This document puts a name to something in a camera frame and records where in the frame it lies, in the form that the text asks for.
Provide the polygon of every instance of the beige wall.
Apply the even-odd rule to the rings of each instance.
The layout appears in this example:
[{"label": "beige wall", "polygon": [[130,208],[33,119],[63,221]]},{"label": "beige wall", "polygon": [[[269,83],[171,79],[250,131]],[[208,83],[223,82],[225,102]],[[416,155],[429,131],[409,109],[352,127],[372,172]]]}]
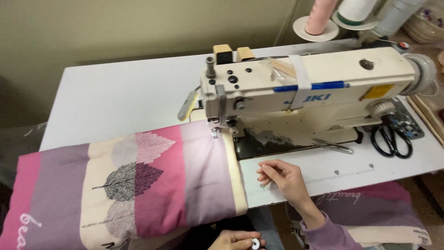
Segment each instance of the beige wall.
[{"label": "beige wall", "polygon": [[[272,46],[309,14],[296,1],[0,0],[0,127],[46,121],[65,67]],[[284,28],[278,44],[304,42]]]}]

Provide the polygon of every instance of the sewing machine bed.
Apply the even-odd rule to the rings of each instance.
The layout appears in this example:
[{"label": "sewing machine bed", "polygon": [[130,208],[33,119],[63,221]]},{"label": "sewing machine bed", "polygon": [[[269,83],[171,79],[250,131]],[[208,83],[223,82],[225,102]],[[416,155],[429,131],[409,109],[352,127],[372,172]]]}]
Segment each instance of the sewing machine bed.
[{"label": "sewing machine bed", "polygon": [[[267,155],[314,149],[312,139],[333,143],[345,143],[358,139],[355,129],[340,129],[313,133],[295,116],[285,111],[259,113],[240,118],[238,128],[241,137],[235,137],[234,150],[238,161]],[[206,119],[203,109],[194,110],[190,121]]]}]

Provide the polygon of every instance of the pink leaf print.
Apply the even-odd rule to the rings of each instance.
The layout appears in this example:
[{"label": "pink leaf print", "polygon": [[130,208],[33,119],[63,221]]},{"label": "pink leaf print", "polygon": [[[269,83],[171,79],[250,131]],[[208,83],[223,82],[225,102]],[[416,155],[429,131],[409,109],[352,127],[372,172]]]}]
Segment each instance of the pink leaf print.
[{"label": "pink leaf print", "polygon": [[137,162],[138,163],[152,163],[154,159],[160,157],[160,154],[168,150],[175,141],[163,138],[157,134],[136,133],[137,141]]}]

